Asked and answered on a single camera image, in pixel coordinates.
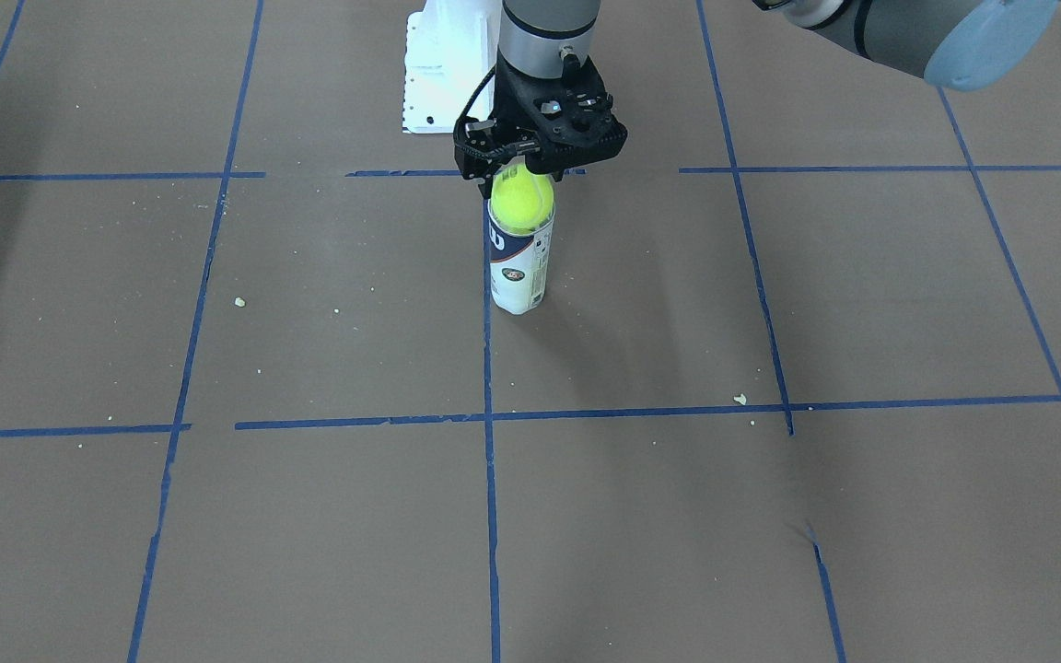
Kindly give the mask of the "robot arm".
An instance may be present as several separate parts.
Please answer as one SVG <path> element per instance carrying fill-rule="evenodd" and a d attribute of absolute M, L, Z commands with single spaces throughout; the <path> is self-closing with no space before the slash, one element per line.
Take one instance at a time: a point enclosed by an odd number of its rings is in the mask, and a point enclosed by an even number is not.
<path fill-rule="evenodd" d="M 630 130 L 593 54 L 602 8 L 601 1 L 498 3 L 495 60 L 451 130 L 456 172 L 484 198 L 506 167 L 557 181 L 624 150 Z M 1031 54 L 1058 3 L 753 1 L 751 8 L 862 62 L 972 92 Z"/>

